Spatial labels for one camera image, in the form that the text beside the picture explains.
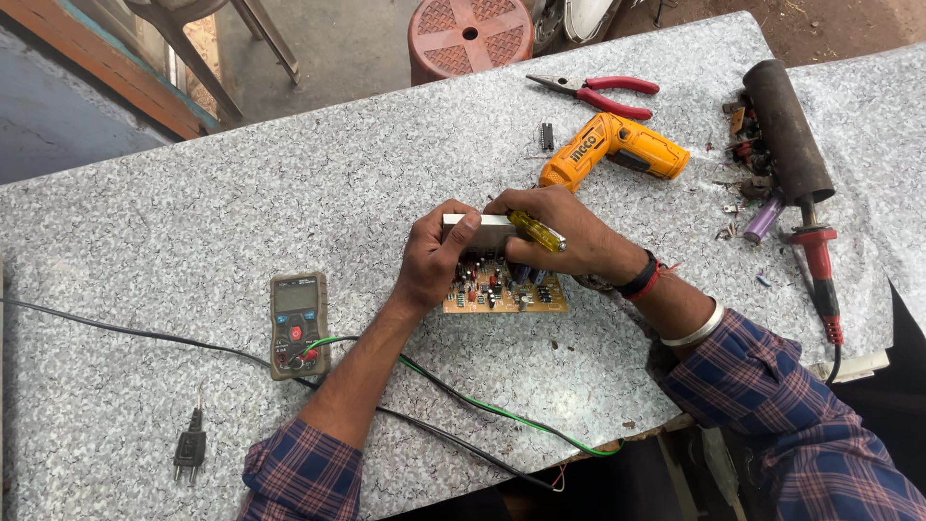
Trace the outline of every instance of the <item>silver bangle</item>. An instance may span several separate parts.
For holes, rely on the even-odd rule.
[[[659,341],[670,348],[684,348],[697,344],[698,342],[703,342],[705,338],[709,337],[710,334],[717,329],[717,326],[720,325],[720,321],[723,320],[723,313],[726,311],[726,308],[723,307],[723,304],[721,304],[719,300],[713,297],[710,299],[714,301],[714,314],[710,315],[710,318],[707,319],[707,323],[702,325],[700,329],[685,338],[667,340],[660,337]]]

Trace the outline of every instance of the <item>red plier handle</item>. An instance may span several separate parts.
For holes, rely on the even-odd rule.
[[[653,113],[648,108],[628,107],[608,99],[596,91],[601,89],[630,89],[652,95],[659,92],[659,85],[655,83],[630,76],[607,76],[604,78],[588,78],[585,80],[585,85],[576,91],[576,98],[592,107],[632,120],[648,120],[653,117]]]

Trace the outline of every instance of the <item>circuit board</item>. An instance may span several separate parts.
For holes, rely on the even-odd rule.
[[[568,311],[555,273],[531,273],[539,284],[511,280],[504,260],[460,259],[457,279],[444,300],[445,313]]]

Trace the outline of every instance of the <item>shirt sleeve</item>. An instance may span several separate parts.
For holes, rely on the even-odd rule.
[[[660,385],[703,426],[773,440],[761,457],[779,519],[926,519],[922,494],[800,354],[729,310]]]
[[[295,418],[251,446],[242,521],[348,521],[360,506],[363,453]]]

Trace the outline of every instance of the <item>digital multimeter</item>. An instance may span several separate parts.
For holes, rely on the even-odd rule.
[[[324,375],[332,368],[330,346],[302,354],[328,336],[328,285],[324,273],[276,277],[270,281],[270,376],[285,380]]]

